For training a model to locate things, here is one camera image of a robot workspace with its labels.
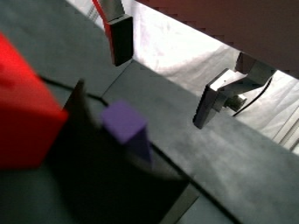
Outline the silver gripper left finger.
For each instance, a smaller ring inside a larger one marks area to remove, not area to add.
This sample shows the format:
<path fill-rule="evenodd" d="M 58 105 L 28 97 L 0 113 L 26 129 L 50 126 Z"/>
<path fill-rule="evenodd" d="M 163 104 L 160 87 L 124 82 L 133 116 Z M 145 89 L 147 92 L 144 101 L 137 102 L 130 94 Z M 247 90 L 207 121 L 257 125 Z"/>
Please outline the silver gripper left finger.
<path fill-rule="evenodd" d="M 112 63 L 117 67 L 133 57 L 133 17 L 125 14 L 121 0 L 92 0 L 102 20 Z"/>

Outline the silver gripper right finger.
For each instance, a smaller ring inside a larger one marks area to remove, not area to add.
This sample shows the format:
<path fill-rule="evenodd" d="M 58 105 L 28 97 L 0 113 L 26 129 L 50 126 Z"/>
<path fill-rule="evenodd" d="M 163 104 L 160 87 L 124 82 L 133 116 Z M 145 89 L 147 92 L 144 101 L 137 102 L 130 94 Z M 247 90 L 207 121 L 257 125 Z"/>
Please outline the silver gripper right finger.
<path fill-rule="evenodd" d="M 223 107 L 239 110 L 245 102 L 240 95 L 261 88 L 275 72 L 275 68 L 241 52 L 235 69 L 225 68 L 205 85 L 192 118 L 193 125 L 201 129 Z"/>

